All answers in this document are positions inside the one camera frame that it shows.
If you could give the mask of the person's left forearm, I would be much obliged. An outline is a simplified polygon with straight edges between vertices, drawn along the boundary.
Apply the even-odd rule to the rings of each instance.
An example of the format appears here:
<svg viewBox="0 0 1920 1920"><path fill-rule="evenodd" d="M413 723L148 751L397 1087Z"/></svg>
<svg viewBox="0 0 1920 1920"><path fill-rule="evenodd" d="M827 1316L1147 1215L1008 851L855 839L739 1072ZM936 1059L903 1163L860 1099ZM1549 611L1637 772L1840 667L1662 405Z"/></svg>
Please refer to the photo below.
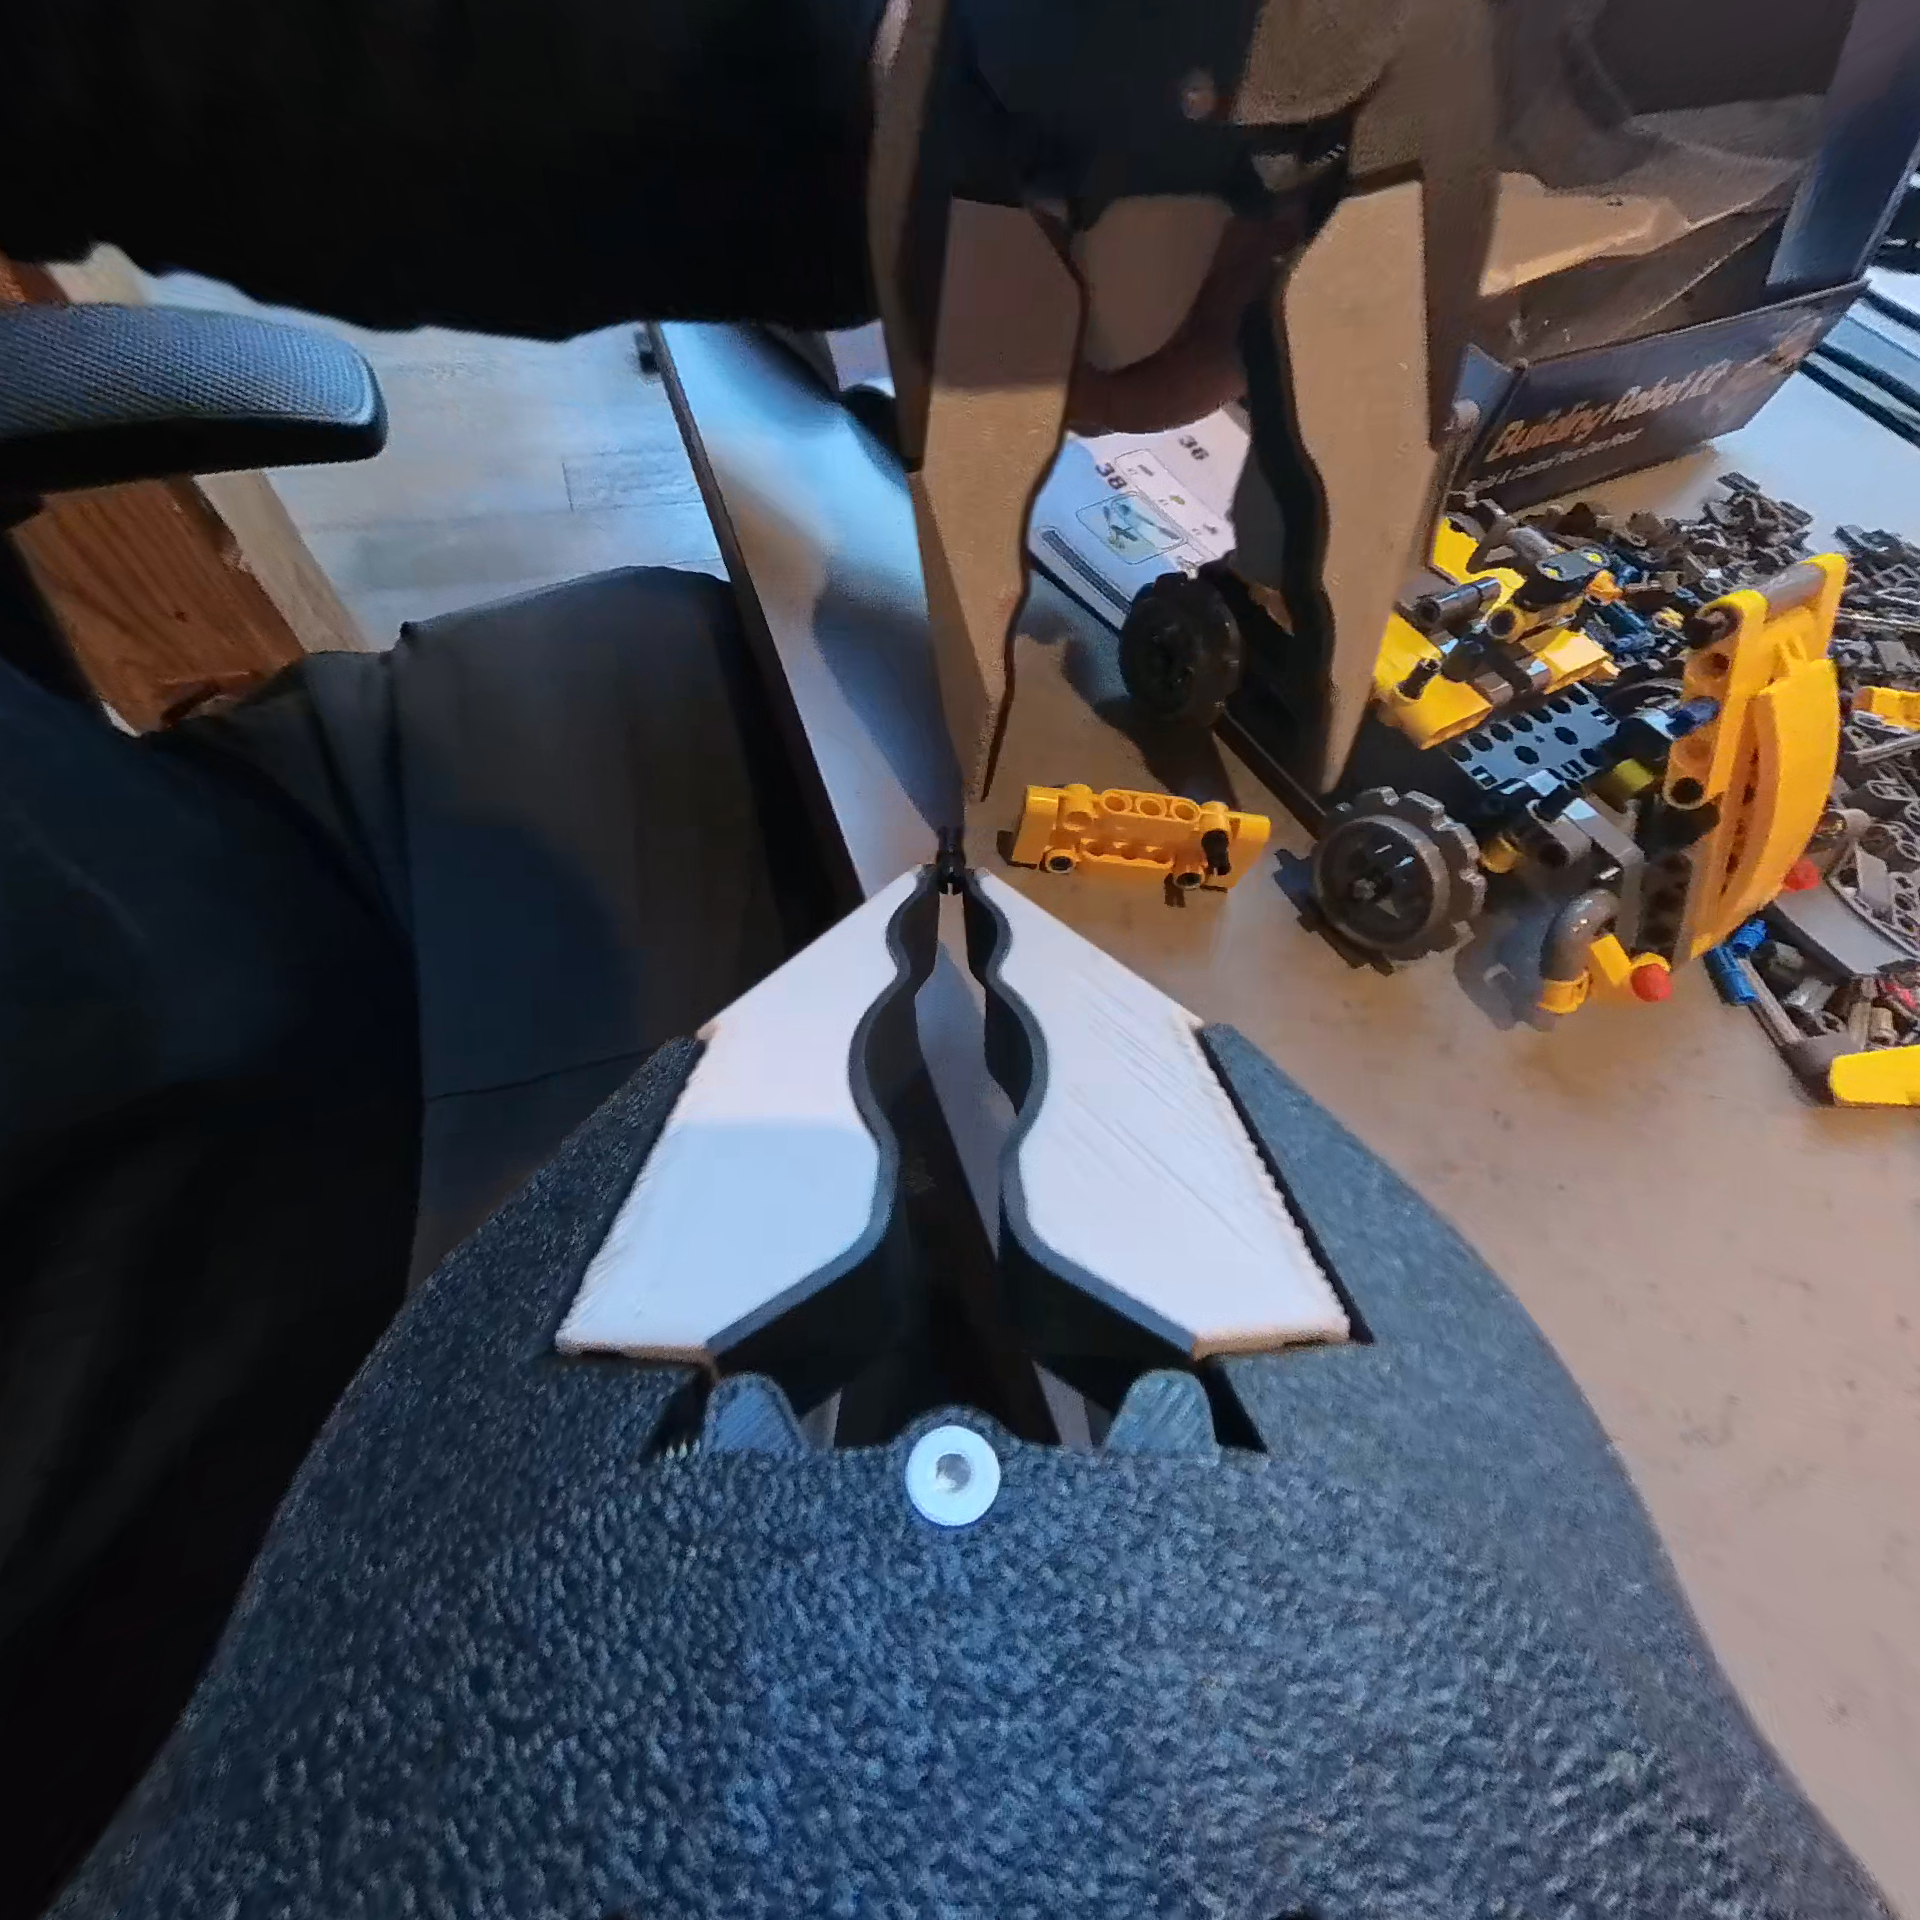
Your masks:
<svg viewBox="0 0 1920 1920"><path fill-rule="evenodd" d="M1 244L369 330L876 316L844 3L5 3Z"/></svg>

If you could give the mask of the pile of loose toy bricks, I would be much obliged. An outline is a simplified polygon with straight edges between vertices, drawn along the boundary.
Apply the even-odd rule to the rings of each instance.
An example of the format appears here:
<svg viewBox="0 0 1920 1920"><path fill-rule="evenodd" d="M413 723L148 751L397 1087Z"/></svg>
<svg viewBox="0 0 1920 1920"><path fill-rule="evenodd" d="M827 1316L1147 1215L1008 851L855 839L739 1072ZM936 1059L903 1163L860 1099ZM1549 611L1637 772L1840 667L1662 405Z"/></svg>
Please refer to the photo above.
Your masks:
<svg viewBox="0 0 1920 1920"><path fill-rule="evenodd" d="M1637 863L1590 882L1606 921L1557 931L1574 983L1663 1000L1702 967L1792 1077L1838 1109L1910 1112L1916 1067L1916 541L1812 516L1726 474L1681 520L1590 501L1502 513L1465 497L1468 579L1592 560L1569 618L1614 676L1581 795Z"/></svg>

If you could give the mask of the yellow brick toy vehicle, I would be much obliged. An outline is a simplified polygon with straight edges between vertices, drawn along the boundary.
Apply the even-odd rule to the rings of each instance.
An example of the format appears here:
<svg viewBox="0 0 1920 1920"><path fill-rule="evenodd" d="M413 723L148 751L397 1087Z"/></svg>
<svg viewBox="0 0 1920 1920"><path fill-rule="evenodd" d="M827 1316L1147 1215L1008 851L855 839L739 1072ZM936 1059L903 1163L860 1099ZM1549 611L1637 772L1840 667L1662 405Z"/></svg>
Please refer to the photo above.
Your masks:
<svg viewBox="0 0 1920 1920"><path fill-rule="evenodd" d="M1542 1017L1663 1001L1678 970L1808 868L1840 761L1833 634L1848 581L1805 556L1758 575L1702 527L1577 501L1446 503L1391 605L1345 771L1305 802L1302 916L1357 965L1463 947L1491 905L1541 924Z"/></svg>

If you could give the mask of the person's leg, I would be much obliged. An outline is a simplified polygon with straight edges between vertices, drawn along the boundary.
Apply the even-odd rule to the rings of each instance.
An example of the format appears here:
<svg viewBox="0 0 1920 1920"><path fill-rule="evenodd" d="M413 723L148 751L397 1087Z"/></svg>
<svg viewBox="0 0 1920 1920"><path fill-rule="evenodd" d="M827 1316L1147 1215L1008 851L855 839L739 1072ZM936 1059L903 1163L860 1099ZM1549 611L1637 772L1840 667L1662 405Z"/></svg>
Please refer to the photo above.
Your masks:
<svg viewBox="0 0 1920 1920"><path fill-rule="evenodd" d="M833 916L731 586L620 568L310 655L161 735L277 795L416 972L411 1280Z"/></svg>

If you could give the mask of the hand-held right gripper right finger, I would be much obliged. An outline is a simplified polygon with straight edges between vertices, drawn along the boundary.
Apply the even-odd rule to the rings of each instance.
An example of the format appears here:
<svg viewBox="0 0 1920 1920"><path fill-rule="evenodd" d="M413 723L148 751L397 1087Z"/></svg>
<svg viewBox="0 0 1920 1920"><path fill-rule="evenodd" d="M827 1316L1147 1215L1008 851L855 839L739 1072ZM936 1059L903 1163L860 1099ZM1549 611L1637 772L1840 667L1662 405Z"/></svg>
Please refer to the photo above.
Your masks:
<svg viewBox="0 0 1920 1920"><path fill-rule="evenodd" d="M1015 1300L1047 1361L1220 1361L1353 1323L1203 1021L993 876L964 880Z"/></svg>

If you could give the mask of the wooden beam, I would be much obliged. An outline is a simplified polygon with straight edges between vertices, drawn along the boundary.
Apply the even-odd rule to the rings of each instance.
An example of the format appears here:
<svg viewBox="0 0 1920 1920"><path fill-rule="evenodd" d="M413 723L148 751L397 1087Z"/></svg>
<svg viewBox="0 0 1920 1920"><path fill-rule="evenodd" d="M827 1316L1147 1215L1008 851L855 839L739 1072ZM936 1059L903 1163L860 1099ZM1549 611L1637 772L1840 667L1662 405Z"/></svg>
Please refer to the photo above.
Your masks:
<svg viewBox="0 0 1920 1920"><path fill-rule="evenodd" d="M1 283L5 307L117 304L70 298L11 258ZM301 657L363 655L367 637L272 472L5 498L5 658L129 731L156 731Z"/></svg>

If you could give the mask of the instruction booklet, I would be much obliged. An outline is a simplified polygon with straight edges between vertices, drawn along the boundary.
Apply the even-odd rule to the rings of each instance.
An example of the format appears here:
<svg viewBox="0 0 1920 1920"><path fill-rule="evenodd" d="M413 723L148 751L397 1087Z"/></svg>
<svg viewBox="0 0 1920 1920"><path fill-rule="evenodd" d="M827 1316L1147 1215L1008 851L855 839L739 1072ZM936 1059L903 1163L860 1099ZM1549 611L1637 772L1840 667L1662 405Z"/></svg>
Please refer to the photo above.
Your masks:
<svg viewBox="0 0 1920 1920"><path fill-rule="evenodd" d="M1027 556L1118 631L1141 591L1233 548L1251 447L1233 410L1159 435L1068 437L1027 522Z"/></svg>

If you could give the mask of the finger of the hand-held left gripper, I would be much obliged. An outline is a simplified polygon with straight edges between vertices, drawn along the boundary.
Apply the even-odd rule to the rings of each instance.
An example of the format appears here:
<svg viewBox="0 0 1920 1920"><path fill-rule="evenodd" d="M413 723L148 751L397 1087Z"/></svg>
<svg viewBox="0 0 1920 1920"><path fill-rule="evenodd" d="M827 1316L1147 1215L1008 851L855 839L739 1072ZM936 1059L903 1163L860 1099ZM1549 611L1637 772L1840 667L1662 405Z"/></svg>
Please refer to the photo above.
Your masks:
<svg viewBox="0 0 1920 1920"><path fill-rule="evenodd" d="M964 802L991 786L1015 700L1027 524L1064 437L1084 323L1084 285L1029 209L950 204L923 453L908 495Z"/></svg>
<svg viewBox="0 0 1920 1920"><path fill-rule="evenodd" d="M1433 520L1424 213L1417 171L1343 195L1238 324L1253 689L1264 754L1316 797L1345 772Z"/></svg>

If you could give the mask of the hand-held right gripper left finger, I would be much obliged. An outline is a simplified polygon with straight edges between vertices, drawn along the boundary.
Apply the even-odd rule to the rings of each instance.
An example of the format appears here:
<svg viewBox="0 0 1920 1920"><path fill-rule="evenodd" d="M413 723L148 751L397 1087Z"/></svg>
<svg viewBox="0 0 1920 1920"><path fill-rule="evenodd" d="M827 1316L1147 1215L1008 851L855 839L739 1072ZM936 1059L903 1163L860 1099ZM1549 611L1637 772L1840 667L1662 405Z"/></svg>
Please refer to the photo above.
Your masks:
<svg viewBox="0 0 1920 1920"><path fill-rule="evenodd" d="M873 1361L904 1309L900 1109L942 872L900 873L735 1000L559 1322L561 1356Z"/></svg>

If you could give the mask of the person's left hand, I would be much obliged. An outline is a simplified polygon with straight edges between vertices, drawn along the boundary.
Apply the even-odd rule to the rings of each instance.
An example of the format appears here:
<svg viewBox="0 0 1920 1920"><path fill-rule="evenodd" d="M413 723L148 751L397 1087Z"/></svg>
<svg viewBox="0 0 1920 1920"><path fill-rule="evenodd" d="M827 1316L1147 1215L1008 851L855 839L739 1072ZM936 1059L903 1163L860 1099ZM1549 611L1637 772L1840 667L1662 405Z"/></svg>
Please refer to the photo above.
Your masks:
<svg viewBox="0 0 1920 1920"><path fill-rule="evenodd" d="M1072 373L1064 425L1084 440L1159 435L1203 421L1244 396L1238 320L1227 313L1220 328L1183 328L1125 369L1084 362Z"/></svg>

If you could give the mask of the black office chair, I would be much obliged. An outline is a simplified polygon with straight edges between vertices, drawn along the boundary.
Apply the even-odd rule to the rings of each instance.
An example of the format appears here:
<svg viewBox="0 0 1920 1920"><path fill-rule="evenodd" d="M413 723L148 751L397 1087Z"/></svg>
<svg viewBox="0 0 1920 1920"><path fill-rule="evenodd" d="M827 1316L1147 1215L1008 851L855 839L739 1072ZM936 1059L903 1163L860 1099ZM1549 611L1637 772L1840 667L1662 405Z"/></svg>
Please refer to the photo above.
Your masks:
<svg viewBox="0 0 1920 1920"><path fill-rule="evenodd" d="M387 442L369 364L324 332L150 304L5 307L5 498L353 465Z"/></svg>

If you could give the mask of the person's dark jacket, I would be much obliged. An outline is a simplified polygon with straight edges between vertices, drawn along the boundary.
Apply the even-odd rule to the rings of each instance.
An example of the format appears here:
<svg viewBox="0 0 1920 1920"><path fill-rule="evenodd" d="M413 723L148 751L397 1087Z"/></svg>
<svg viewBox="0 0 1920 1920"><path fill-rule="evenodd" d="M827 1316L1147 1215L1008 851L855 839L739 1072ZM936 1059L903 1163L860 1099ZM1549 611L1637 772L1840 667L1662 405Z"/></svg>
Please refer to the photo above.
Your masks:
<svg viewBox="0 0 1920 1920"><path fill-rule="evenodd" d="M5 666L1 1895L54 1900L400 1306L413 967L185 731Z"/></svg>

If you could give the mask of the yellow brick panel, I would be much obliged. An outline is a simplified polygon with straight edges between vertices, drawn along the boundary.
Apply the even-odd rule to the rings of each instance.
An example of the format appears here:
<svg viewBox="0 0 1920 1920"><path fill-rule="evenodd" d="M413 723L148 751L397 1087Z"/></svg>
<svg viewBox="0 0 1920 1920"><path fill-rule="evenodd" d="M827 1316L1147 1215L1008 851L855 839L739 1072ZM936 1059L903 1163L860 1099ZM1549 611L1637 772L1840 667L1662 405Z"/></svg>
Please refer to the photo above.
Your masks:
<svg viewBox="0 0 1920 1920"><path fill-rule="evenodd" d="M1232 882L1204 888L1197 851L1208 827L1232 833ZM1151 880L1174 896L1227 893L1267 853L1272 824L1220 801L1189 801L1132 786L1030 785L1001 836L1008 864L1033 873L1100 873Z"/></svg>

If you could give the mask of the dark blue cardboard box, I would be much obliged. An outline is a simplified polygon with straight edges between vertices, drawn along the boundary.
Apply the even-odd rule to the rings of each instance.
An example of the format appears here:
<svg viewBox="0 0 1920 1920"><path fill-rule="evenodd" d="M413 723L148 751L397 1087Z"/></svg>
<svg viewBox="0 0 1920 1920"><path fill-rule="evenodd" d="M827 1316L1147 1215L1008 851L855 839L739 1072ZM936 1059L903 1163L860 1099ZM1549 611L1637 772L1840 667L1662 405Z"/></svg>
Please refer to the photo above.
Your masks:
<svg viewBox="0 0 1920 1920"><path fill-rule="evenodd" d="M1502 4L1459 484L1527 508L1745 425L1916 173L1918 4Z"/></svg>

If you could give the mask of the grey desk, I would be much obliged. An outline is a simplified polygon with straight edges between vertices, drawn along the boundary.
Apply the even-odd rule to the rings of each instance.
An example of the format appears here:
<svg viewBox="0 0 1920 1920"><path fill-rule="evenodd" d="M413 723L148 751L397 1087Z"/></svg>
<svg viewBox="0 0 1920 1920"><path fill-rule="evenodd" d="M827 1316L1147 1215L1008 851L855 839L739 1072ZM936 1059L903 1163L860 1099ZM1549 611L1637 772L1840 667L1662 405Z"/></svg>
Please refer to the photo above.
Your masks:
<svg viewBox="0 0 1920 1920"><path fill-rule="evenodd" d="M925 855L948 797L923 691L911 513L881 449L750 328L659 330L660 371L759 615L855 891ZM1549 1028L1512 947L1348 967L1269 858L1200 905L1011 872L1029 781L1225 786L1305 834L1225 748L1151 771L1113 637L1036 581L1016 703L966 851L1197 1015L1237 1027L1441 1212L1520 1297L1611 1433L1763 1733L1916 1916L1916 1112L1803 1098L1689 970L1662 1007Z"/></svg>

